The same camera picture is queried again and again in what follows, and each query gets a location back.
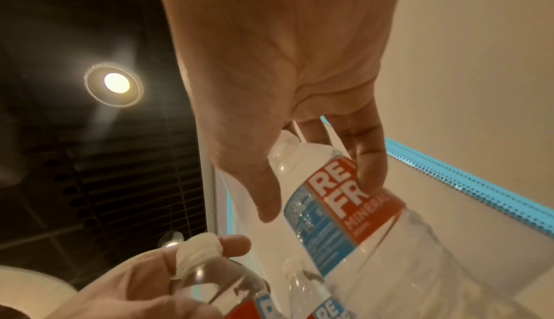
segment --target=plastic bottle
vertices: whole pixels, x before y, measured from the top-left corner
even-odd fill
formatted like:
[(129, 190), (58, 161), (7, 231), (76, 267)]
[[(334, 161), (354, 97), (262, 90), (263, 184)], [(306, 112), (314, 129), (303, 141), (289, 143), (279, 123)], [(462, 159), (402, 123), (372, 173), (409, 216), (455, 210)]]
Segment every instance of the plastic bottle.
[(281, 131), (269, 162), (285, 219), (358, 318), (537, 318), (472, 276), (390, 191), (360, 191), (354, 163), (337, 149)]
[(350, 319), (330, 295), (323, 295), (304, 271), (304, 263), (291, 257), (283, 264), (289, 281), (290, 319)]
[(230, 319), (281, 319), (262, 278), (223, 257), (218, 237), (204, 233), (177, 250), (174, 295), (215, 306)]

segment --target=ceiling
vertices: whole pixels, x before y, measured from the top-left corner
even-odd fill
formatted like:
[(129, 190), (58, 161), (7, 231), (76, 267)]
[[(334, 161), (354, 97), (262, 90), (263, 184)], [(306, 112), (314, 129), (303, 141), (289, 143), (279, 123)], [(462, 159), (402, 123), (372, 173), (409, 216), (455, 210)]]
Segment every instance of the ceiling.
[[(165, 232), (204, 232), (195, 121), (160, 1), (0, 0), (0, 21), (0, 103), (25, 164), (0, 189), (0, 264), (82, 288)], [(138, 104), (89, 95), (100, 62), (140, 77)]]

